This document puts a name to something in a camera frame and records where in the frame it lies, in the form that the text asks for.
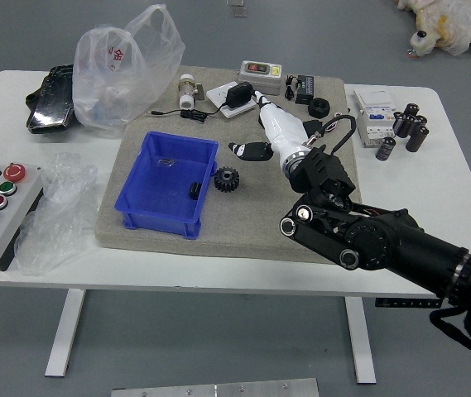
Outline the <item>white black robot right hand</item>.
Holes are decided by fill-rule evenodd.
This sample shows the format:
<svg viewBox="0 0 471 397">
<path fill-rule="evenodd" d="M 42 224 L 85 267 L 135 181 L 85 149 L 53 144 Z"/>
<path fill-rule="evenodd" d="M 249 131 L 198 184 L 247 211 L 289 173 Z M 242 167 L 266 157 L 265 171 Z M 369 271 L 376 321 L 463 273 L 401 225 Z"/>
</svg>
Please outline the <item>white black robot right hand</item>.
<svg viewBox="0 0 471 397">
<path fill-rule="evenodd" d="M 302 121 L 269 101 L 259 91 L 255 92 L 260 108 L 261 121 L 268 142 L 246 144 L 229 143 L 228 147 L 239 159 L 245 161 L 267 161 L 279 155 L 279 166 L 286 176 L 298 166 L 310 149 Z"/>
</svg>

